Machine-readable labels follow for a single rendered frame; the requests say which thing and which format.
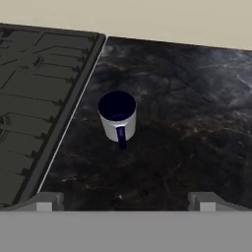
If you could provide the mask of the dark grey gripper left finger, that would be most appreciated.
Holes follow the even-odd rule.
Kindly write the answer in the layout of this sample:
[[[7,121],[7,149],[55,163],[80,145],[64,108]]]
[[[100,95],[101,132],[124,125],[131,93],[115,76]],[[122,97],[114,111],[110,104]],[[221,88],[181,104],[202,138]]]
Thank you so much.
[[[29,200],[7,207],[6,211],[55,212],[64,210],[64,194],[61,192],[39,192]]]

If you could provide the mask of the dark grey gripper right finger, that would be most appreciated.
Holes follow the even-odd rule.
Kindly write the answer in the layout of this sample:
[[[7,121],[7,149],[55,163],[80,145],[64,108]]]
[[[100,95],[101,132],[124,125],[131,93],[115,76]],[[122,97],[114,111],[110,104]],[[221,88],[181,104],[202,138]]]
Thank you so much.
[[[214,192],[190,192],[188,194],[189,211],[196,212],[221,212],[221,211],[245,211],[249,209],[229,203]]]

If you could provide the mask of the dark grey hob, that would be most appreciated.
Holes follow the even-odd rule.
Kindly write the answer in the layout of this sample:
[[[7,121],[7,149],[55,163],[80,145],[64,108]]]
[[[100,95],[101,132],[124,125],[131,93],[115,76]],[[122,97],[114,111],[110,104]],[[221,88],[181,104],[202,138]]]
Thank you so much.
[[[0,209],[38,191],[104,42],[0,23]]]

